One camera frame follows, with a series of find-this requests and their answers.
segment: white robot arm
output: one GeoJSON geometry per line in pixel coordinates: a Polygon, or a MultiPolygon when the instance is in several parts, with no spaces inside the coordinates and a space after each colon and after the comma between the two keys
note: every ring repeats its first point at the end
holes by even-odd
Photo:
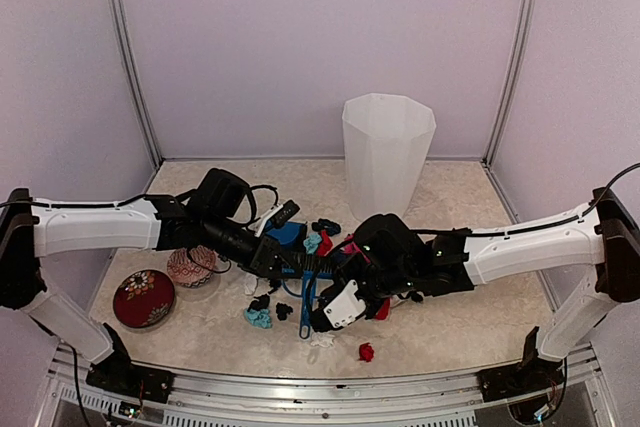
{"type": "Polygon", "coordinates": [[[166,402],[173,375],[137,366],[115,330],[92,320],[40,269],[40,258],[58,252],[134,248],[191,249],[206,245],[244,270],[267,278],[302,277],[274,239],[260,235],[268,220],[284,225],[299,208],[276,205],[261,218],[250,187],[235,175],[211,169],[200,186],[178,197],[137,196],[124,202],[72,203],[33,199],[16,189],[0,216],[0,306],[21,310],[92,363],[87,383],[132,397],[166,402]],[[251,219],[231,220],[244,199],[251,219]],[[260,231],[251,231],[249,224],[260,231]]]}
{"type": "Polygon", "coordinates": [[[407,291],[440,296],[509,275],[586,266],[584,278],[552,319],[527,337],[518,364],[479,373],[486,401],[562,381],[571,349],[613,308],[640,299],[640,230],[607,187],[561,214],[494,229],[411,230],[393,215],[366,220],[354,242],[366,255],[334,273],[311,317],[315,330],[338,330],[373,317],[387,297],[407,291]],[[423,243],[419,234],[436,234],[423,243]]]}

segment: red crumpled object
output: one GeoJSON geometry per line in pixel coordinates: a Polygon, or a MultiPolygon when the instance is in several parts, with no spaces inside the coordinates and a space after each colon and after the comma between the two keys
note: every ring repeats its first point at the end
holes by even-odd
{"type": "Polygon", "coordinates": [[[322,236],[322,242],[318,246],[318,250],[316,250],[316,255],[325,257],[329,252],[331,252],[333,242],[331,242],[326,230],[321,231],[320,235],[322,236]]]}
{"type": "Polygon", "coordinates": [[[373,347],[369,342],[360,345],[358,349],[360,353],[360,360],[364,360],[365,362],[371,362],[373,360],[373,347]]]}
{"type": "Polygon", "coordinates": [[[374,319],[376,320],[385,320],[389,317],[389,311],[391,310],[391,299],[385,299],[384,304],[380,307],[380,310],[375,315],[374,319]]]}

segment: black cable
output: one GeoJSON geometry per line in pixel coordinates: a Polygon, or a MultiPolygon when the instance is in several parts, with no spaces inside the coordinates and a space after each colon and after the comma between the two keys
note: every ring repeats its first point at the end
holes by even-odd
{"type": "Polygon", "coordinates": [[[194,264],[196,264],[201,269],[208,270],[209,272],[213,272],[214,274],[226,274],[227,272],[229,272],[231,270],[231,261],[230,260],[227,260],[227,262],[229,263],[229,266],[225,270],[210,269],[209,267],[205,267],[204,265],[202,265],[200,262],[196,262],[196,260],[191,256],[191,250],[192,249],[186,249],[186,250],[187,250],[187,259],[189,260],[189,262],[193,262],[194,264]]]}
{"type": "Polygon", "coordinates": [[[251,191],[255,191],[255,190],[270,190],[271,192],[273,192],[273,194],[275,195],[275,200],[273,201],[273,205],[278,205],[278,201],[280,200],[280,196],[278,195],[278,188],[274,187],[273,185],[268,185],[268,184],[260,184],[260,185],[254,185],[251,187],[251,191]]]}
{"type": "Polygon", "coordinates": [[[605,194],[611,189],[613,184],[615,184],[622,177],[627,175],[629,172],[640,168],[640,162],[630,165],[626,169],[618,172],[604,187],[604,190],[600,193],[597,199],[595,199],[581,215],[573,215],[571,217],[567,217],[566,219],[557,220],[555,222],[548,222],[546,224],[533,225],[531,227],[522,227],[520,229],[514,230],[503,230],[499,232],[467,232],[464,230],[437,230],[437,229],[411,229],[412,232],[415,232],[418,235],[446,235],[450,237],[503,237],[509,235],[517,235],[517,234],[526,234],[528,232],[536,232],[538,230],[551,229],[553,227],[559,227],[561,225],[569,224],[576,220],[580,220],[581,217],[585,217],[591,213],[593,209],[600,203],[600,201],[604,198],[605,194]]]}
{"type": "Polygon", "coordinates": [[[64,204],[47,204],[46,202],[36,202],[34,200],[8,200],[0,203],[0,209],[10,205],[31,205],[32,207],[42,207],[44,209],[114,209],[132,204],[136,200],[142,199],[146,194],[138,194],[130,199],[121,202],[101,203],[101,204],[84,204],[84,203],[64,203],[64,204]]]}
{"type": "Polygon", "coordinates": [[[560,409],[560,406],[562,405],[562,401],[564,400],[564,396],[565,396],[565,394],[567,392],[567,380],[568,379],[569,379],[569,362],[567,361],[567,358],[565,357],[564,358],[564,381],[562,382],[562,393],[560,394],[560,399],[558,399],[558,403],[553,408],[551,413],[549,415],[547,415],[544,419],[542,419],[543,422],[546,422],[551,417],[556,415],[556,413],[560,409]]]}
{"type": "Polygon", "coordinates": [[[562,382],[562,392],[560,393],[560,398],[558,399],[558,403],[553,407],[553,409],[549,409],[549,415],[547,415],[546,417],[541,418],[540,420],[538,419],[533,419],[531,422],[521,422],[519,420],[516,420],[513,417],[513,413],[511,413],[511,418],[518,424],[520,425],[524,425],[524,426],[540,426],[542,425],[543,422],[546,422],[547,420],[549,420],[551,417],[553,417],[554,415],[556,415],[556,413],[558,412],[558,410],[560,409],[560,405],[562,405],[562,401],[564,400],[564,396],[565,393],[567,392],[567,380],[569,379],[569,364],[567,362],[567,358],[564,358],[564,380],[562,382]]]}
{"type": "Polygon", "coordinates": [[[620,172],[618,172],[613,177],[613,179],[611,179],[609,181],[609,183],[604,186],[604,190],[600,193],[598,198],[589,206],[589,208],[582,213],[582,216],[584,217],[585,215],[589,214],[593,209],[596,208],[598,203],[604,198],[605,194],[611,189],[611,187],[613,187],[613,184],[615,184],[618,180],[620,180],[622,177],[627,175],[629,172],[631,172],[633,170],[636,170],[636,169],[640,169],[640,162],[638,162],[636,164],[633,164],[633,165],[630,165],[626,169],[621,170],[620,172]]]}
{"type": "Polygon", "coordinates": [[[76,384],[76,397],[78,398],[78,406],[80,407],[80,413],[82,414],[84,423],[87,425],[87,427],[91,427],[91,422],[89,422],[87,412],[84,410],[84,405],[82,405],[82,396],[80,395],[80,382],[78,381],[78,352],[76,352],[76,349],[74,349],[73,347],[71,347],[71,352],[73,353],[73,380],[76,384]]]}

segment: white wall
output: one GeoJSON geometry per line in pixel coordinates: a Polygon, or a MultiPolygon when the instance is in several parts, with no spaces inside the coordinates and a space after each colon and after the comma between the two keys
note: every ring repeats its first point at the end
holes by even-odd
{"type": "MultiPolygon", "coordinates": [[[[495,165],[523,219],[591,199],[640,161],[640,0],[536,0],[522,75],[495,165]]],[[[640,173],[615,187],[640,219],[640,173]]],[[[553,272],[564,299],[583,269],[553,272]]],[[[623,426],[640,418],[640,302],[592,336],[623,426]]]]}
{"type": "Polygon", "coordinates": [[[345,100],[431,106],[433,156],[480,158],[520,0],[124,0],[166,157],[343,155],[345,100]]]}
{"type": "MultiPolygon", "coordinates": [[[[138,193],[152,169],[118,55],[107,0],[0,0],[0,199],[15,187],[54,199],[138,193]]],[[[43,267],[86,305],[108,252],[43,267]]],[[[56,343],[0,309],[0,423],[27,425],[56,343]]]]}

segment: translucent wastebasket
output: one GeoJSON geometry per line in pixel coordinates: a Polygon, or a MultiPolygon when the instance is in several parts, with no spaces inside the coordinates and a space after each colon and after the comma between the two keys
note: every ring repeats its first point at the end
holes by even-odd
{"type": "Polygon", "coordinates": [[[436,130],[433,111],[402,95],[367,94],[344,104],[342,130],[353,215],[402,217],[436,130]]]}

